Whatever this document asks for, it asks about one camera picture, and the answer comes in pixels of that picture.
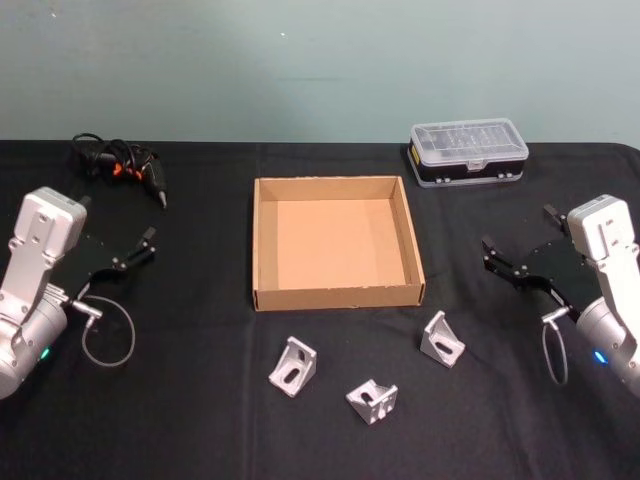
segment green wall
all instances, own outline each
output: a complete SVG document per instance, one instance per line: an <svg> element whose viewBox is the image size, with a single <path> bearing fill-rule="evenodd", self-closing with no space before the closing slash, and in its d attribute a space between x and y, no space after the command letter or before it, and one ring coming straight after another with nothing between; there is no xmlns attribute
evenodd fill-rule
<svg viewBox="0 0 640 480"><path fill-rule="evenodd" d="M640 4L4 0L0 138L406 141L506 116L640 146Z"/></svg>

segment plastic storage case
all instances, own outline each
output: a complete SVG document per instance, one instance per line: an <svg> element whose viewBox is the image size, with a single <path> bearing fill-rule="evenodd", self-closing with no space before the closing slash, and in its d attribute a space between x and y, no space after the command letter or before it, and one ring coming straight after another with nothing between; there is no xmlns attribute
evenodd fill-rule
<svg viewBox="0 0 640 480"><path fill-rule="evenodd" d="M409 160L421 187L512 182L529 149L507 118L411 128Z"/></svg>

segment bracket hole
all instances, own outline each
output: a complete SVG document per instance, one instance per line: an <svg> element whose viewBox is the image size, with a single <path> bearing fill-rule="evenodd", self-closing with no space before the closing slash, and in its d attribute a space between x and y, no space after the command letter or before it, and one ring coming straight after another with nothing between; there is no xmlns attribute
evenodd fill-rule
<svg viewBox="0 0 640 480"><path fill-rule="evenodd" d="M287 373L287 376L284 377L283 382L284 383L293 382L293 380L298 376L299 373L300 373L300 369L299 368L292 369L289 373Z"/></svg>
<svg viewBox="0 0 640 480"><path fill-rule="evenodd" d="M446 353L447 355L451 355L453 353L453 350L451 350L449 347L447 347L445 344L440 343L440 342L436 342L436 348L438 350L442 350L444 353Z"/></svg>

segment open cardboard box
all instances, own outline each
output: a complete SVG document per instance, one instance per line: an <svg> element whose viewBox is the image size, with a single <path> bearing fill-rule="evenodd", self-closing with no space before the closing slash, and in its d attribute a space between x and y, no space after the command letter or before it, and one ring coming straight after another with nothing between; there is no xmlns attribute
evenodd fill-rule
<svg viewBox="0 0 640 480"><path fill-rule="evenodd" d="M256 310L420 305L424 289L400 177L256 179Z"/></svg>

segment black table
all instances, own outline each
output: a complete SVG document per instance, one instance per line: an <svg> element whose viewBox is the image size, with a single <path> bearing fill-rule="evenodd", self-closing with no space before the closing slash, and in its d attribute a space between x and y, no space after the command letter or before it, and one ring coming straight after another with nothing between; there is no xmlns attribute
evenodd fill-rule
<svg viewBox="0 0 640 480"><path fill-rule="evenodd" d="M543 204L568 211L600 193L626 199L640 232L640 152L532 144L518 183L423 190L400 145L153 146L169 179L166 213L137 186L71 174L65 143L0 142L0 240L22 196L42 185L89 194L87 231L107 242L158 228L155 262L100 289L134 317L133 359L117 371L91 365L83 320L72 317L0 402L3 480L640 478L640 400L566 319L569 384L556 387L540 343L551 302L487 273L480 248L489 233L524 254L559 235ZM427 276L422 307L254 312L253 179L376 174L405 180ZM417 348L440 309L467 344L452 370ZM267 380L289 335L319 355L295 399ZM369 378L399 387L396 409L372 427L344 398Z"/></svg>

